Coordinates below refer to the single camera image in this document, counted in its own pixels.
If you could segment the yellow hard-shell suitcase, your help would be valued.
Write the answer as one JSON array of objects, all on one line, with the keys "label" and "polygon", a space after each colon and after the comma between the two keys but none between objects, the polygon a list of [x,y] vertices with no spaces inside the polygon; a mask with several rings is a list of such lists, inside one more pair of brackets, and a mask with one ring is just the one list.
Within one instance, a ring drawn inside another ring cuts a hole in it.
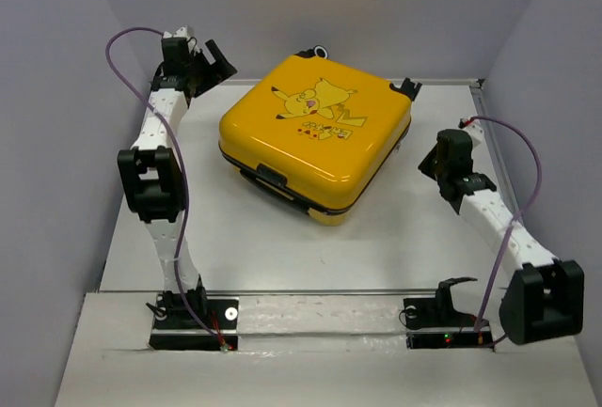
[{"label": "yellow hard-shell suitcase", "polygon": [[291,55],[219,122],[219,148],[266,194],[342,224],[411,124],[421,84],[342,65],[316,45]]}]

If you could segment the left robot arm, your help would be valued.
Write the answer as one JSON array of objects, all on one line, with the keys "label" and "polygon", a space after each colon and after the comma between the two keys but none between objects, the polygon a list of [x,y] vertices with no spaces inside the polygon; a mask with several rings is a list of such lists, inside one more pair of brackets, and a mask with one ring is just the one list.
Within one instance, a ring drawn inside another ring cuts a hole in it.
[{"label": "left robot arm", "polygon": [[152,312],[203,327],[209,304],[185,239],[189,184],[177,131],[191,101],[236,69],[213,40],[200,49],[187,26],[159,37],[163,59],[149,94],[135,94],[146,112],[137,138],[118,154],[118,169],[128,208],[146,226],[163,271],[162,300]]}]

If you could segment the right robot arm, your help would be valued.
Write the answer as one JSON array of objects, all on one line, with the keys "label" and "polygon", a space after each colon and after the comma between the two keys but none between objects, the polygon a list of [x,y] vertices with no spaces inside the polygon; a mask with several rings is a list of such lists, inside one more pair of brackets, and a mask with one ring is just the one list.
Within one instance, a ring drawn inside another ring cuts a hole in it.
[{"label": "right robot arm", "polygon": [[575,336],[583,328],[584,272],[543,247],[506,206],[495,183],[473,170],[472,151],[483,133],[476,125],[437,133],[419,171],[480,235],[495,254],[492,272],[503,269],[509,284],[499,323],[515,345]]}]

